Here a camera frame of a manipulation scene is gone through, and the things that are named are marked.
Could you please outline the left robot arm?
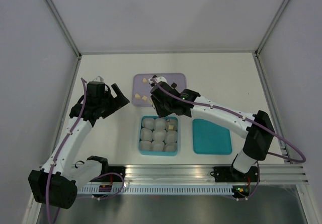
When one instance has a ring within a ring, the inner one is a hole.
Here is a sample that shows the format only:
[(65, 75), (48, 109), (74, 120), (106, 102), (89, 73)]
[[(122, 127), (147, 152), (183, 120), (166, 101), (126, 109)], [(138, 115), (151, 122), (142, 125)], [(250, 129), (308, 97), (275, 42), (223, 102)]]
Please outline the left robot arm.
[(117, 84), (83, 82), (84, 93), (71, 108), (67, 128), (59, 144), (40, 170), (32, 170), (28, 181), (36, 202), (69, 209), (77, 193), (92, 180), (106, 181), (110, 176), (108, 160), (89, 156), (77, 169), (73, 161), (86, 136), (99, 119), (105, 119), (129, 100)]

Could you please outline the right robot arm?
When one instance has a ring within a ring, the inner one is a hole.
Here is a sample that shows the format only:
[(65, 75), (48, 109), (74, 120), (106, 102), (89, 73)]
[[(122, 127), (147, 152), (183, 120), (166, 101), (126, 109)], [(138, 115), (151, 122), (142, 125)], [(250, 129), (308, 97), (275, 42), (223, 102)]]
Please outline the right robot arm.
[(189, 89), (179, 93), (163, 77), (150, 78), (148, 82), (152, 87), (152, 105), (159, 117), (175, 114), (206, 120), (245, 139), (229, 168), (233, 180), (243, 180), (254, 164), (265, 160), (275, 132), (266, 112), (252, 114), (228, 109)]

